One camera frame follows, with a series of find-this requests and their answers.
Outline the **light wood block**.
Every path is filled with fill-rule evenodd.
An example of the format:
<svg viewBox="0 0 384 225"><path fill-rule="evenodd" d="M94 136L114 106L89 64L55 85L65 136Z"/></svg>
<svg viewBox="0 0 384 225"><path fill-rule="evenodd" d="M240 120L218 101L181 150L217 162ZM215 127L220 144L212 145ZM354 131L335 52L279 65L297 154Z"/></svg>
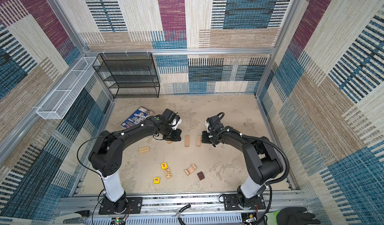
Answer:
<svg viewBox="0 0 384 225"><path fill-rule="evenodd" d="M150 147L149 146L145 146L145 147L139 148L139 153L140 154L146 153L146 152L149 152L149 151L150 151Z"/></svg>

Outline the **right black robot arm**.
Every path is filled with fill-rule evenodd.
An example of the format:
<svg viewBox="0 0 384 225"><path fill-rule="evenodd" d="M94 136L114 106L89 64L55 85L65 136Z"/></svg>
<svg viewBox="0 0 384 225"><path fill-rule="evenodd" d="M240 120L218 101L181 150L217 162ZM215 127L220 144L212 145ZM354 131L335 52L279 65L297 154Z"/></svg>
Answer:
<svg viewBox="0 0 384 225"><path fill-rule="evenodd" d="M248 178L240 186L238 195L243 199L252 199L261 195L265 189L285 180L290 164L285 153L266 137L246 135L231 126L224 126L221 112L206 120L206 131L202 132L202 143L231 145L244 155Z"/></svg>

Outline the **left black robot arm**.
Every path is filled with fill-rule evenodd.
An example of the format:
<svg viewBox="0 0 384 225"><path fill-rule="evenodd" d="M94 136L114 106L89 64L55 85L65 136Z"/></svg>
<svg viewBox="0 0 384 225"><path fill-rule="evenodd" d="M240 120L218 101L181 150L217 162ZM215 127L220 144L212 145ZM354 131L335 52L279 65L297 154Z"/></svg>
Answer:
<svg viewBox="0 0 384 225"><path fill-rule="evenodd" d="M125 195L121 185L119 169L122 164L123 151L132 144L149 136L160 134L165 141L181 141L182 120L179 116L168 119L164 116L150 116L141 124L116 132L104 131L97 138L89 161L96 173L101 176L106 197L117 202Z"/></svg>

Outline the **wood arch block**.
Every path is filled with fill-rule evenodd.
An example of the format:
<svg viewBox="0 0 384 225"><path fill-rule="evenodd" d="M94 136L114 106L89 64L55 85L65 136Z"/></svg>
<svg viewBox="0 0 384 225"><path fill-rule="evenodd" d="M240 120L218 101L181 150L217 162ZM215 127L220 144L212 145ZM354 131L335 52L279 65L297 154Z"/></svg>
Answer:
<svg viewBox="0 0 384 225"><path fill-rule="evenodd" d="M185 173L187 176L191 175L193 172L195 172L197 169L197 167L195 166L195 164L191 164L190 167L188 167L187 169L185 169Z"/></svg>

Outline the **dark red triangular block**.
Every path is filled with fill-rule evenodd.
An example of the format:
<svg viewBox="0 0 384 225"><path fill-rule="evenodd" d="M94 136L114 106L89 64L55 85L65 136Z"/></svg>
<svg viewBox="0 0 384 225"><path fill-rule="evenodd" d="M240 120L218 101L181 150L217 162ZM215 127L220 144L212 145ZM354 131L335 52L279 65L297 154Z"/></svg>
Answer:
<svg viewBox="0 0 384 225"><path fill-rule="evenodd" d="M198 175L198 178L199 178L200 181L205 178L205 175L204 175L203 172L198 172L197 175Z"/></svg>

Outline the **patterned wood block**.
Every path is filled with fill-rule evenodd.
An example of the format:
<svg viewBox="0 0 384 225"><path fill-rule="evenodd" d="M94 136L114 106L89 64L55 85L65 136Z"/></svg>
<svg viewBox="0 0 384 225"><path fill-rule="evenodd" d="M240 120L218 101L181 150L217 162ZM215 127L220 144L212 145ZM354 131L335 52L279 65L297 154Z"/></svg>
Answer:
<svg viewBox="0 0 384 225"><path fill-rule="evenodd" d="M166 178L167 178L167 179L170 179L170 178L173 177L170 168L165 168L165 169L164 169L164 172L165 172L165 175L166 175Z"/></svg>

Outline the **black and green gloved hand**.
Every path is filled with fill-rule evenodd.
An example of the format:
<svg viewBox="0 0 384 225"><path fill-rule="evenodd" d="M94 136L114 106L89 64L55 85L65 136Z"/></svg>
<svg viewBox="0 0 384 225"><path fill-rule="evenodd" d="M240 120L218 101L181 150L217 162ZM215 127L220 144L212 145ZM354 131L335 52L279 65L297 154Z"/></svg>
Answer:
<svg viewBox="0 0 384 225"><path fill-rule="evenodd" d="M312 213L305 207L288 207L265 215L266 225L320 225Z"/></svg>

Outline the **yellow cube with red letter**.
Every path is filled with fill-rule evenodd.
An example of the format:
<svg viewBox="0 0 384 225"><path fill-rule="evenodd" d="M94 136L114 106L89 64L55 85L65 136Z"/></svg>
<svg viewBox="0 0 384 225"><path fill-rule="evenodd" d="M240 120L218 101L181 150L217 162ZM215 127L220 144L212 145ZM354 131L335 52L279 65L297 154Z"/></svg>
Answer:
<svg viewBox="0 0 384 225"><path fill-rule="evenodd" d="M168 165L167 165L166 162L164 162L164 163L161 164L161 167L162 167L163 170L165 170L165 169L168 168Z"/></svg>

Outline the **blue paperback comic book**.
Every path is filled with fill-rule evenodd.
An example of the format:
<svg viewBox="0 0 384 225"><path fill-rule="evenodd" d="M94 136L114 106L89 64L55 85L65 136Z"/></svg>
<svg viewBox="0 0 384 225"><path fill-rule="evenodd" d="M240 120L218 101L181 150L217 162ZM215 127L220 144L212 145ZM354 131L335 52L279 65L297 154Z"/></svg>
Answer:
<svg viewBox="0 0 384 225"><path fill-rule="evenodd" d="M153 116L153 112L144 107L139 107L132 115L130 115L121 125L124 128L130 128L142 123L146 118Z"/></svg>

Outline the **small yellow letter cube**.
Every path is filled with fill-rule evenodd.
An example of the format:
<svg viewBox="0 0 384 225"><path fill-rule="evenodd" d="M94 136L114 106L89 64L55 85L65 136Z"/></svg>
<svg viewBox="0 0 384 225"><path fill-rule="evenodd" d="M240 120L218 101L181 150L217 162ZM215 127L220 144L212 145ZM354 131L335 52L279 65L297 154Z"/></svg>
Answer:
<svg viewBox="0 0 384 225"><path fill-rule="evenodd" d="M154 177L153 183L154 183L154 184L159 184L159 183L160 183L160 180L161 180L160 177Z"/></svg>

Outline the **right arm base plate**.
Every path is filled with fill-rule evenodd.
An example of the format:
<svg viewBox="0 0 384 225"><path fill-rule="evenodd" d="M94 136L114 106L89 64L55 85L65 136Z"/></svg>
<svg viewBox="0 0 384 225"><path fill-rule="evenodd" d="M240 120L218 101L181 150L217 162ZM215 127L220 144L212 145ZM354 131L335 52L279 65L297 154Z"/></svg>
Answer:
<svg viewBox="0 0 384 225"><path fill-rule="evenodd" d="M222 194L219 196L219 202L224 204L226 211L264 210L267 207L263 196L247 199L239 194Z"/></svg>

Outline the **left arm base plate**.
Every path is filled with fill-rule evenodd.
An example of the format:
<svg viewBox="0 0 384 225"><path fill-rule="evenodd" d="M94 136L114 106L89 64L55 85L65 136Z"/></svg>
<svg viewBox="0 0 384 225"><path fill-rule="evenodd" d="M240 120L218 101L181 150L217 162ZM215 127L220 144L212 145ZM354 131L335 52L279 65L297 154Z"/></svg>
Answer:
<svg viewBox="0 0 384 225"><path fill-rule="evenodd" d="M142 209L142 197L123 197L116 202L104 197L99 208L99 215L127 215L139 214Z"/></svg>

